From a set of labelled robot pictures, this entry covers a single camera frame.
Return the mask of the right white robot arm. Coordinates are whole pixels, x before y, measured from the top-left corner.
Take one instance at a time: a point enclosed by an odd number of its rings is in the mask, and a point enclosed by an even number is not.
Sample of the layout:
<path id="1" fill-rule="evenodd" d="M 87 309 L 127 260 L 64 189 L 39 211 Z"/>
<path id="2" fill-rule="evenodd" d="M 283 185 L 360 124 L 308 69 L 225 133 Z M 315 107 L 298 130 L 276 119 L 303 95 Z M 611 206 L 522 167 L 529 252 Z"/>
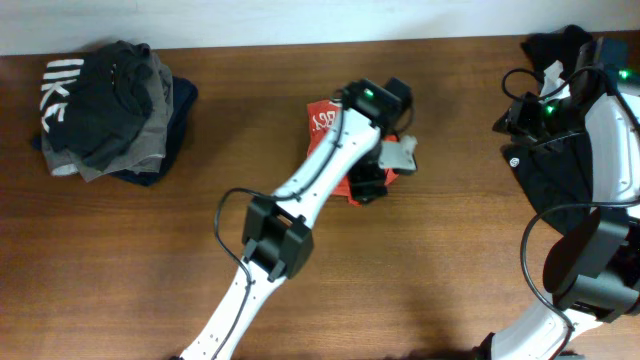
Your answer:
<path id="1" fill-rule="evenodd" d="M 588 41 L 494 123 L 535 220 L 560 238 L 529 283 L 533 304 L 479 359 L 564 359 L 577 336 L 639 312 L 639 75 L 627 57 L 622 41 Z"/>

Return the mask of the red polo shirt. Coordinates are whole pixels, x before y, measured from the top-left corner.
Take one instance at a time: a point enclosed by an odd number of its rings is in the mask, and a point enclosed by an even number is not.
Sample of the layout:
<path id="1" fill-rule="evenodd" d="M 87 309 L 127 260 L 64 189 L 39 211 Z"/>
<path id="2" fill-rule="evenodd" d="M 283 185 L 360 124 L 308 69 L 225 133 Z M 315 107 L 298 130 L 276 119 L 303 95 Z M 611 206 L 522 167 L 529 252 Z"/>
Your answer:
<path id="1" fill-rule="evenodd" d="M 321 101 L 310 103 L 307 105 L 307 113 L 309 117 L 309 135 L 310 135 L 310 144 L 307 150 L 308 156 L 310 156 L 314 152 L 315 148 L 319 145 L 319 143 L 322 141 L 325 135 L 329 132 L 334 121 L 339 116 L 340 110 L 341 110 L 341 106 L 330 100 L 321 100 Z M 385 136 L 382 142 L 383 141 L 398 142 L 399 140 L 400 140 L 399 135 L 397 133 L 392 133 L 391 135 Z M 381 152 L 382 142 L 380 143 L 379 148 L 375 148 L 372 152 L 369 152 L 366 155 L 364 155 L 358 162 L 354 164 L 354 166 L 356 164 L 372 164 L 372 163 L 378 165 L 378 158 Z M 384 169 L 384 170 L 387 176 L 385 185 L 387 186 L 387 190 L 388 190 L 388 186 L 392 182 L 394 182 L 399 177 L 399 175 L 395 174 L 391 169 Z M 365 205 L 365 204 L 358 204 L 351 198 L 349 181 L 348 181 L 348 172 L 345 175 L 345 177 L 339 182 L 336 188 L 333 190 L 332 196 L 345 197 L 347 201 L 354 206 Z"/>

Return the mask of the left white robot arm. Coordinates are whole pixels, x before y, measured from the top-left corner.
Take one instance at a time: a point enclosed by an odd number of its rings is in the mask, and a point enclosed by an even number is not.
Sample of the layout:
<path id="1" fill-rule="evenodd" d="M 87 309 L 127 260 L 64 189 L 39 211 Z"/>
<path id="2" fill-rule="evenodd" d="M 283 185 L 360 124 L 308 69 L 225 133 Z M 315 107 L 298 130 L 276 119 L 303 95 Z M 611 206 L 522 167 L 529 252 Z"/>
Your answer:
<path id="1" fill-rule="evenodd" d="M 250 191 L 238 270 L 207 324 L 181 353 L 183 360 L 232 357 L 267 299 L 295 277 L 313 249 L 312 229 L 321 209 L 346 180 L 364 205 L 388 193 L 390 175 L 417 169 L 416 141 L 396 125 L 413 115 L 411 88 L 397 78 L 384 86 L 361 79 L 340 89 L 339 113 L 299 169 L 272 194 Z"/>

